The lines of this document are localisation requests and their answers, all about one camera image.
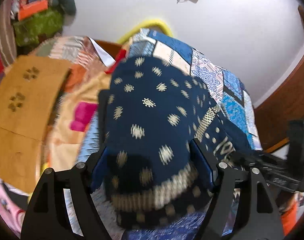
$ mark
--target blue patterned fabric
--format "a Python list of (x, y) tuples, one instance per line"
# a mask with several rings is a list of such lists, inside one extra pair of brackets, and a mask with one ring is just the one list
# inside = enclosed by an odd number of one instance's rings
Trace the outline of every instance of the blue patterned fabric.
[(228, 93), (223, 92), (222, 103), (232, 123), (239, 127), (244, 133), (247, 132), (244, 108)]
[(236, 97), (242, 100), (242, 90), (240, 87), (239, 78), (228, 70), (222, 69), (224, 85), (230, 89)]
[(212, 98), (220, 104), (223, 97), (223, 74), (201, 52), (193, 49), (191, 74), (206, 83)]
[[(158, 40), (159, 42), (162, 42), (162, 43), (166, 44), (167, 46), (171, 47), (173, 50), (175, 50), (184, 60), (186, 60), (186, 62), (188, 62), (191, 65), (192, 75), (200, 77), (205, 83), (207, 83), (210, 94), (213, 98), (216, 98), (215, 100), (217, 101), (217, 103), (220, 104), (220, 102), (222, 102), (222, 100), (223, 100), (223, 77), (222, 77), (222, 75), (220, 76), (220, 72), (217, 70), (214, 72), (218, 73), (218, 75), (213, 75), (212, 73), (209, 73), (212, 71), (211, 70), (213, 68), (212, 66), (214, 66), (217, 69), (219, 69), (222, 74), (222, 71), (223, 71), (222, 68), (213, 65), (208, 58), (206, 58), (201, 52), (199, 52), (195, 49), (193, 49), (193, 53), (195, 52), (195, 56), (194, 56), (195, 60), (193, 60), (193, 57), (191, 56), (192, 48), (190, 46), (186, 45), (185, 43), (183, 43), (181, 41), (177, 41), (176, 39), (167, 37), (156, 31), (149, 31), (148, 29), (141, 29), (140, 33), (135, 34), (133, 36), (133, 41), (134, 41), (133, 44), (140, 43), (142, 41), (146, 42), (147, 37), (149, 37), (148, 39), (152, 38), (152, 39)], [(240, 96), (240, 93), (238, 93), (238, 90), (237, 90), (237, 87), (238, 87), (237, 82), (235, 85), (235, 82), (233, 83), (229, 80), (230, 80), (230, 78), (227, 75), (227, 78), (224, 81), (225, 84), (227, 84), (226, 87), (229, 90), (231, 90), (234, 94), (235, 93), (238, 94), (238, 96), (236, 95), (236, 97), (238, 99), (240, 99), (241, 101), (243, 101), (242, 96)], [(243, 90), (245, 90), (243, 83), (240, 81), (239, 81), (239, 87), (240, 87), (239, 91), (242, 92)], [(249, 101), (248, 102), (249, 107), (247, 107), (246, 109), (243, 109), (243, 111), (242, 111), (242, 106), (240, 104), (237, 107), (241, 111), (236, 112), (236, 111), (231, 111), (231, 109), (230, 109), (229, 113), (228, 113), (228, 111), (226, 111), (227, 117), (228, 118), (233, 117), (235, 122), (238, 119), (243, 120), (243, 121), (241, 121), (242, 125), (239, 126), (237, 124), (238, 127), (244, 128), (244, 118), (243, 118), (244, 114), (247, 116), (247, 113), (249, 113), (249, 111), (251, 109), (251, 105), (252, 105), (251, 100), (248, 99), (248, 101)], [(220, 104), (220, 106), (221, 106), (222, 110), (224, 111), (225, 104), (222, 102)], [(254, 124), (254, 116), (251, 116), (250, 114), (248, 114), (248, 116), (250, 116), (250, 117), (246, 119), (246, 123)], [(98, 139), (98, 135), (94, 134), (95, 132), (96, 132), (95, 129), (90, 128), (87, 131), (87, 135), (88, 135), (87, 138), (97, 138)], [(246, 135), (247, 135), (249, 143), (252, 147), (253, 143), (252, 143), (252, 140), (250, 140), (250, 138), (249, 138), (248, 130), (246, 130)], [(256, 146), (260, 147), (260, 141), (259, 141), (258, 137), (253, 136), (253, 138), (256, 139), (255, 140)], [(91, 147), (90, 143), (92, 143), (92, 144), (94, 143), (89, 139), (85, 139), (85, 142), (86, 141), (88, 143), (84, 143), (83, 146), (81, 147), (80, 153), (79, 153), (80, 154), (79, 158), (81, 158), (82, 155), (84, 156), (84, 158), (87, 158), (87, 155), (89, 154), (89, 152), (87, 150), (89, 150)], [(114, 224), (113, 224), (113, 222), (106, 223), (105, 218), (103, 216), (101, 216), (101, 214), (106, 215), (106, 217), (111, 216), (110, 211), (108, 213), (106, 213), (106, 211), (104, 211), (106, 206), (108, 206), (108, 205), (110, 205), (110, 202), (105, 201), (104, 203), (101, 203), (98, 205), (98, 210), (101, 210), (100, 217), (101, 217), (105, 227), (107, 228), (109, 234), (111, 235), (112, 239), (118, 240), (119, 235), (116, 232), (119, 232), (120, 228), (117, 229), (116, 218), (114, 218)], [(231, 213), (229, 215), (229, 220), (226, 224), (224, 234), (231, 232), (233, 225), (234, 225), (235, 213), (236, 213), (236, 209), (237, 209), (237, 202), (234, 202), (233, 205), (234, 206), (231, 209)], [(205, 215), (205, 212), (195, 212), (193, 214), (187, 214), (183, 218), (181, 218), (181, 219), (173, 222), (172, 224), (169, 224), (168, 226), (161, 228), (161, 229), (156, 229), (156, 230), (141, 229), (141, 230), (127, 231), (123, 235), (123, 238), (129, 239), (129, 240), (134, 240), (134, 239), (151, 239), (151, 240), (154, 240), (154, 239), (157, 239), (157, 240), (192, 239), (195, 236), (195, 233), (197, 232), (199, 226), (201, 225), (204, 215)]]
[(133, 43), (130, 46), (128, 56), (133, 57), (133, 56), (151, 56), (153, 49), (154, 49), (154, 44), (152, 44), (149, 41), (139, 41), (136, 43)]
[[(189, 142), (198, 138), (218, 160), (234, 149), (224, 129), (226, 118), (206, 84), (158, 58), (132, 57), (113, 72), (110, 93), (104, 131), (118, 223), (154, 227), (177, 220), (176, 214), (186, 214), (189, 207), (203, 208), (210, 196), (197, 179)], [(145, 194), (160, 197), (150, 203)], [(136, 202), (142, 207), (134, 209)]]
[(171, 49), (175, 50), (187, 63), (191, 65), (192, 48), (186, 43), (166, 36), (165, 34), (159, 33), (157, 31), (150, 31), (148, 37), (151, 37), (169, 46)]
[(95, 111), (90, 121), (88, 130), (83, 139), (82, 146), (79, 149), (79, 154), (77, 156), (76, 163), (86, 162), (88, 157), (92, 153), (98, 152), (98, 150), (99, 150), (98, 117), (97, 117), (97, 111)]

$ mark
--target bolt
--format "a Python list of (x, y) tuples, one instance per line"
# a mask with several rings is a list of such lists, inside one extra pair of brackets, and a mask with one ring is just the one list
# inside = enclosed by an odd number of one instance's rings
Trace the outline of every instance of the bolt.
[(85, 167), (85, 163), (77, 163), (76, 164), (76, 168), (78, 168), (78, 169), (82, 169), (82, 168), (84, 168)]
[(53, 171), (53, 169), (52, 168), (47, 168), (47, 169), (45, 169), (45, 174), (51, 174), (52, 173), (52, 171)]
[(226, 169), (228, 167), (228, 165), (224, 162), (220, 162), (219, 167), (222, 168), (222, 169)]
[(259, 171), (258, 168), (253, 168), (253, 169), (252, 169), (252, 172), (253, 172), (254, 174), (259, 174), (259, 173), (260, 173), (260, 171)]

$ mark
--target orange fabric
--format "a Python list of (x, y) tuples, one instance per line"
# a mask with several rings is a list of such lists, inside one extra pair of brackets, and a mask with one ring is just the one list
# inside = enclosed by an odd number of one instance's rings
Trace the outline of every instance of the orange fabric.
[(47, 0), (37, 0), (29, 4), (24, 5), (18, 12), (18, 20), (24, 20), (27, 17), (32, 16), (37, 12), (44, 11), (48, 8)]
[(64, 91), (70, 93), (75, 85), (81, 84), (86, 71), (87, 70), (79, 64), (72, 65), (71, 74), (67, 79)]
[(55, 126), (48, 137), (50, 166), (55, 171), (69, 170), (74, 166), (79, 147), (85, 135), (84, 132), (70, 129), (76, 107), (80, 102), (99, 103), (97, 94), (100, 90), (110, 87), (111, 75), (104, 73), (106, 67), (98, 60), (95, 60), (93, 64), (96, 66), (89, 66), (89, 69), (95, 68), (98, 74), (64, 97), (59, 110), (60, 117), (56, 120)]
[(292, 207), (281, 216), (284, 235), (286, 236), (297, 222), (297, 202), (294, 201)]

